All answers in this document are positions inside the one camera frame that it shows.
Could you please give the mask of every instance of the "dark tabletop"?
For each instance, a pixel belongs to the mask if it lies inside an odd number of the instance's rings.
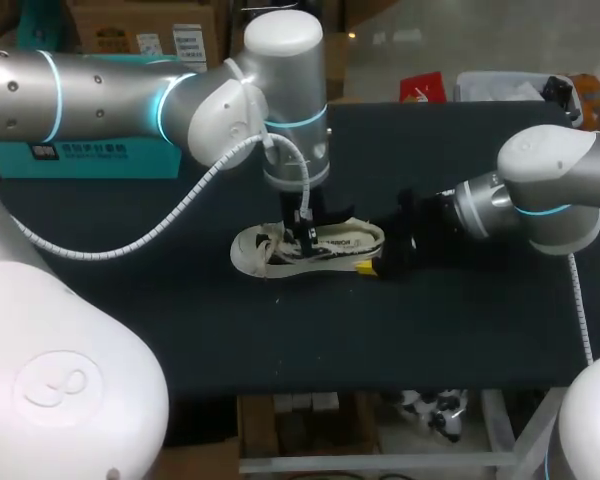
[[[493,170],[525,127],[567,123],[541,103],[343,105],[330,111],[327,200],[362,219]],[[9,180],[0,198],[44,238],[87,251],[126,244],[203,173],[177,180]],[[512,238],[490,271],[427,270],[394,283],[356,274],[258,280],[229,260],[244,227],[278,221],[252,158],[218,177],[144,250],[104,263],[45,255],[67,284],[137,333],[172,397],[341,389],[568,385],[585,366],[565,258]],[[600,239],[578,256],[600,356]]]

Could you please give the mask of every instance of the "white bin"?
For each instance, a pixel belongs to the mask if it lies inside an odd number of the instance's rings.
[[[529,82],[538,91],[546,85],[549,77],[557,77],[567,82],[573,87],[573,94],[569,102],[569,110],[579,111],[578,118],[573,120],[573,127],[578,128],[582,125],[582,105],[578,98],[573,82],[562,75],[550,75],[546,73],[527,73],[527,72],[463,72],[458,75],[456,86],[453,92],[453,100],[456,102],[473,102],[484,100],[482,96],[478,97],[475,92],[488,91],[498,92],[503,89],[513,89],[519,87],[525,82]]]

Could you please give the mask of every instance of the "shoe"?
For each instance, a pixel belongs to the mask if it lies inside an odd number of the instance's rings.
[[[243,230],[231,245],[231,262],[242,273],[258,278],[286,278],[308,272],[355,272],[356,265],[380,254],[384,232],[351,218],[316,228],[314,255],[305,257],[300,243],[284,224]]]

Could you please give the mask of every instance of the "shoelace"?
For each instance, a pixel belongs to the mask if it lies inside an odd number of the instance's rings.
[[[297,243],[289,243],[284,241],[284,226],[280,224],[265,224],[260,227],[260,234],[266,235],[268,240],[264,240],[258,245],[258,273],[266,276],[267,265],[269,260],[275,253],[286,261],[293,263],[293,257],[300,251],[300,246]],[[349,253],[349,250],[329,243],[320,245],[320,248],[326,250],[329,254]]]

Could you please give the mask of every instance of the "cable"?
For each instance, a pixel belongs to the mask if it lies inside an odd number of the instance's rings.
[[[569,254],[569,270],[571,271],[571,282],[573,283],[573,295],[576,301],[576,312],[578,322],[580,322],[580,335],[582,336],[582,345],[584,346],[584,355],[587,359],[587,365],[593,365],[593,352],[591,351],[591,342],[589,341],[589,328],[587,327],[587,316],[584,313],[584,303],[582,301],[582,290],[580,289],[580,277],[578,276],[578,266],[576,257],[573,253]]]
[[[291,155],[297,160],[298,166],[302,172],[302,180],[303,180],[303,188],[302,188],[302,204],[300,206],[300,216],[302,218],[308,217],[309,212],[309,195],[310,195],[310,187],[309,187],[309,168],[307,167],[307,161],[304,156],[296,147],[296,145],[286,137],[282,135],[278,135],[275,133],[270,134],[271,138],[274,142],[280,143],[287,147]],[[220,158],[208,171],[204,174],[204,176],[196,183],[196,185],[189,191],[189,193],[182,199],[182,201],[176,205],[176,207],[169,213],[158,225],[156,225],[153,229],[151,229],[148,233],[143,235],[138,240],[129,243],[121,248],[116,248],[114,250],[108,250],[106,252],[79,252],[76,250],[68,250],[66,248],[59,247],[54,245],[53,243],[41,238],[36,235],[34,232],[29,230],[22,222],[20,222],[17,218],[13,218],[18,227],[24,235],[33,243],[35,246],[41,248],[42,250],[46,250],[47,252],[53,253],[59,257],[67,258],[70,260],[79,260],[79,261],[87,261],[87,262],[97,262],[102,260],[111,260],[113,258],[122,257],[131,252],[135,252],[136,250],[144,247],[153,239],[155,239],[158,235],[160,235],[173,221],[178,218],[178,216],[184,212],[184,210],[189,206],[189,204],[198,196],[198,194],[202,191],[204,187],[208,185],[208,183],[218,174],[218,172],[224,167],[224,165],[231,160],[238,152],[243,150],[244,148],[249,147],[255,143],[262,141],[262,137],[260,135],[254,135],[252,137],[247,138],[246,140],[240,142],[238,145],[233,147],[229,152]]]

